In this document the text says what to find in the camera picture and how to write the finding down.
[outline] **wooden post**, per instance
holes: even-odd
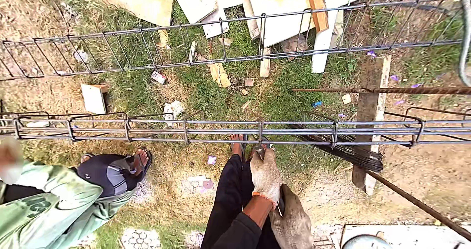
[[[389,73],[391,70],[391,55],[383,58],[375,58],[372,66],[360,75],[363,88],[387,88]],[[385,93],[360,93],[358,97],[357,121],[383,121]],[[357,125],[356,128],[372,128],[374,125]],[[380,140],[380,135],[357,135],[357,142],[375,142]],[[379,145],[357,146],[366,150],[379,152]],[[372,195],[376,179],[367,174],[365,170],[356,165],[353,166],[352,182],[367,195]]]

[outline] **purple flower petal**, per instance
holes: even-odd
[[[376,57],[377,57],[376,54],[374,53],[374,51],[368,51],[368,52],[366,53],[366,55],[367,55],[367,56],[371,56],[371,57],[373,57],[373,58],[376,58]]]

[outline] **soil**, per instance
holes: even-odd
[[[62,17],[53,10],[54,5],[42,0],[0,0],[0,31],[2,39],[15,40],[24,37],[66,35],[70,28],[64,24]],[[5,102],[6,109],[10,111],[36,111],[46,110],[54,113],[84,112],[82,96],[80,94],[80,81],[76,77],[50,77],[47,79],[29,81],[11,81],[0,83],[0,95]],[[166,90],[167,97],[185,99],[188,92],[180,92],[177,79],[178,92]],[[270,80],[264,82],[269,89]],[[387,111],[403,113],[405,103],[394,105],[403,99],[399,95],[388,96]],[[439,108],[437,97],[429,96],[415,106]],[[455,107],[455,111],[463,110],[465,104]],[[444,114],[421,112],[424,119],[449,118]],[[61,149],[79,152],[80,150],[105,149],[125,153],[129,145],[125,143],[88,143],[71,144],[59,142]],[[223,161],[228,158],[228,152],[223,147],[215,145],[190,145],[178,150],[178,155],[166,145],[153,145],[152,150],[156,162],[152,168],[152,176],[143,186],[150,186],[155,193],[148,202],[141,203],[134,200],[123,208],[133,213],[135,208],[139,216],[157,215],[165,222],[165,216],[172,215],[182,219],[205,219],[209,216],[212,207],[212,195],[204,197],[186,197],[181,195],[180,185],[183,178],[204,174],[201,164],[193,163],[200,158],[204,163],[208,155],[217,155],[216,165],[209,178],[216,181]],[[444,213],[457,221],[471,221],[470,200],[471,186],[471,147],[467,145],[418,145],[412,149],[403,146],[382,147],[384,153],[383,177],[411,193],[416,198],[426,202],[439,212]],[[309,214],[313,226],[320,224],[346,224],[346,223],[418,223],[430,224],[434,221],[423,211],[408,201],[378,184],[373,196],[368,197],[350,182],[351,169],[344,163],[335,173],[319,170],[311,184],[301,190],[294,190],[300,196],[303,207]],[[167,204],[166,200],[174,200],[175,204]]]

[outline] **work glove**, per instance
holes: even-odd
[[[279,210],[269,213],[271,229],[281,249],[314,248],[311,234],[311,220],[304,212],[301,201],[291,189],[281,185],[281,195],[285,204],[283,216]]]
[[[273,203],[273,209],[280,199],[281,177],[276,167],[275,152],[272,149],[265,150],[263,159],[255,153],[250,161],[252,172],[253,192],[252,196],[259,195]]]

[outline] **rusty rebar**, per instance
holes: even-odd
[[[317,88],[292,89],[293,92],[369,92],[369,93],[411,93],[411,94],[471,94],[471,87],[421,87],[421,88]]]

